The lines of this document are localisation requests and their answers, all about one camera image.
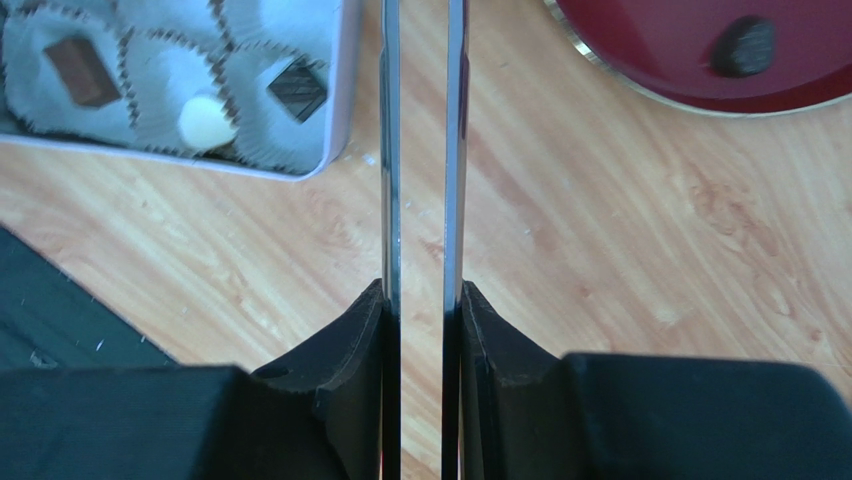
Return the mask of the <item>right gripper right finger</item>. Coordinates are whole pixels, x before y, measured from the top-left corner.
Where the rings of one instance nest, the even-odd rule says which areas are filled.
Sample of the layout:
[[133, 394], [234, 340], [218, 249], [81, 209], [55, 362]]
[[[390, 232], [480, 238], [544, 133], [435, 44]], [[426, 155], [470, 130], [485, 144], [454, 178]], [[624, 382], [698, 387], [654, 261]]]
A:
[[851, 411], [817, 371], [754, 360], [556, 357], [462, 294], [465, 479], [847, 479]]

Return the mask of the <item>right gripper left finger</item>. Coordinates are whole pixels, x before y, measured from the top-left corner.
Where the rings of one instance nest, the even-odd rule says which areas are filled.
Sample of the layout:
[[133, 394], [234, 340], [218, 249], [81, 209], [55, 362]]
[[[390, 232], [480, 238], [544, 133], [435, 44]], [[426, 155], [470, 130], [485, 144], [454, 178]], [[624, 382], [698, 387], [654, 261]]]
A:
[[5, 479], [374, 479], [382, 287], [247, 372], [232, 365], [12, 370]]

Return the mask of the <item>square tin box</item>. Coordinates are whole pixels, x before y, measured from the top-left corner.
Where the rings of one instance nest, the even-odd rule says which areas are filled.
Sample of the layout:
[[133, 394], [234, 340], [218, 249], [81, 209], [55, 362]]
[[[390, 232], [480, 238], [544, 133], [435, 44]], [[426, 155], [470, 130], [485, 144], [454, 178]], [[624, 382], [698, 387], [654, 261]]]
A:
[[[359, 1], [5, 1], [1, 137], [59, 148], [290, 181], [328, 167], [348, 142], [363, 5]], [[88, 39], [122, 97], [74, 104], [43, 49]], [[236, 138], [183, 145], [177, 120], [218, 97]]]

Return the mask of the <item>metal tongs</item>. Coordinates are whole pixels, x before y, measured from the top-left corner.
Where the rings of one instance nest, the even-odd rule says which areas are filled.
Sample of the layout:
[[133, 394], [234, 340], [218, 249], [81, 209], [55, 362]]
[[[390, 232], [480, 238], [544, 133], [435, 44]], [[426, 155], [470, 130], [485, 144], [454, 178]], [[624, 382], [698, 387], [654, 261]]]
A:
[[[461, 337], [469, 98], [469, 4], [448, 4], [441, 477], [462, 476]], [[401, 476], [401, 22], [400, 4], [381, 4], [379, 56], [383, 353], [381, 470]]]

